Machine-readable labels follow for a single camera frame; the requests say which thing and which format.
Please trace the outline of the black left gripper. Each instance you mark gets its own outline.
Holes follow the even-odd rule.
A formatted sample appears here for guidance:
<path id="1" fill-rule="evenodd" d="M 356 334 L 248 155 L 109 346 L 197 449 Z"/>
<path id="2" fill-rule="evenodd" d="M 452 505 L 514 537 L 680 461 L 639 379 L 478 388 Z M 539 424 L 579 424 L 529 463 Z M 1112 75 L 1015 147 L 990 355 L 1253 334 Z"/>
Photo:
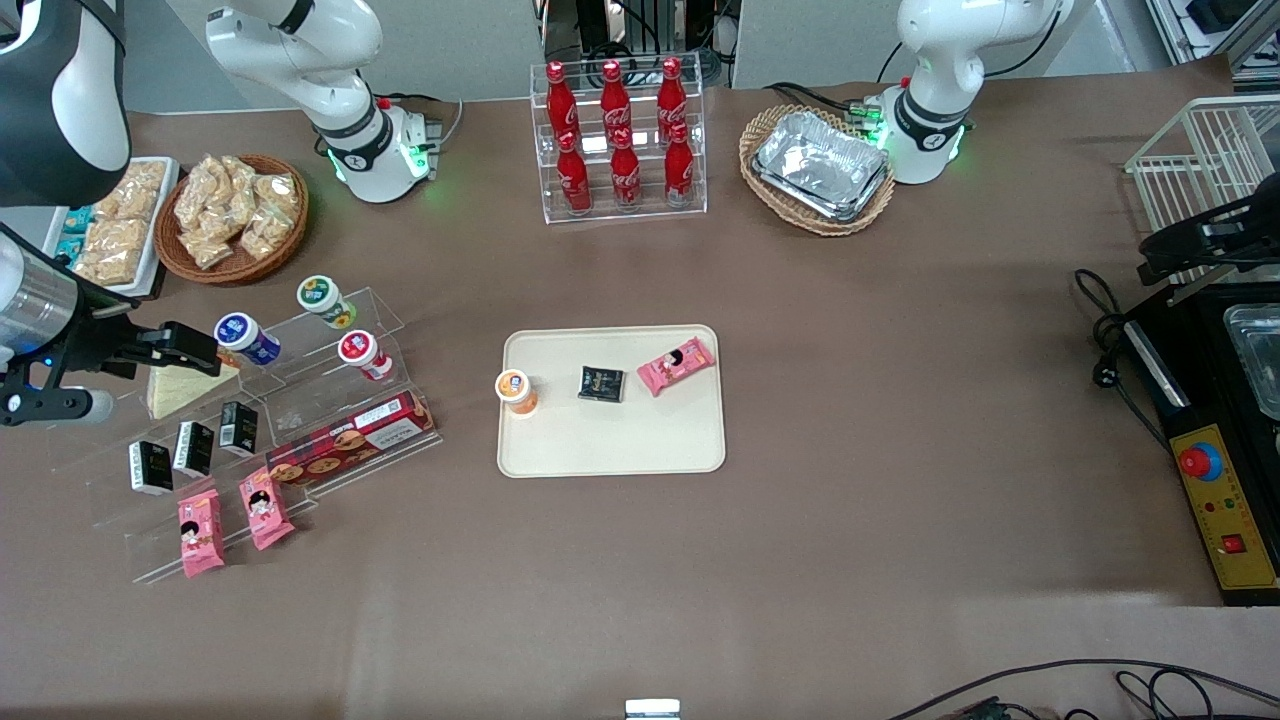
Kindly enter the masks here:
<path id="1" fill-rule="evenodd" d="M 1239 208 L 1198 225 L 1169 225 L 1140 242 L 1148 266 L 1181 266 L 1199 258 L 1207 263 L 1277 263 L 1277 192 L 1261 190 Z"/>

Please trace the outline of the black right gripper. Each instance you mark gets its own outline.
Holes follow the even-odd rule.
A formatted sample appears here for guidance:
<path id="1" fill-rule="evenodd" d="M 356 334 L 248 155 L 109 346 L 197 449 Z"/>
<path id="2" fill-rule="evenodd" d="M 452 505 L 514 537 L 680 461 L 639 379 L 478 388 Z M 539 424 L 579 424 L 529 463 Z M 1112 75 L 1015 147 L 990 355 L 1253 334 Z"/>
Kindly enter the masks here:
<path id="1" fill-rule="evenodd" d="M 58 383 L 68 372 L 105 372 L 132 379 L 138 365 L 220 375 L 219 345 L 210 334 L 179 322 L 138 325 L 131 320 L 138 306 L 136 300 L 96 284 L 22 290 L 20 379 L 27 382 L 33 366 L 47 370 L 49 383 Z"/>

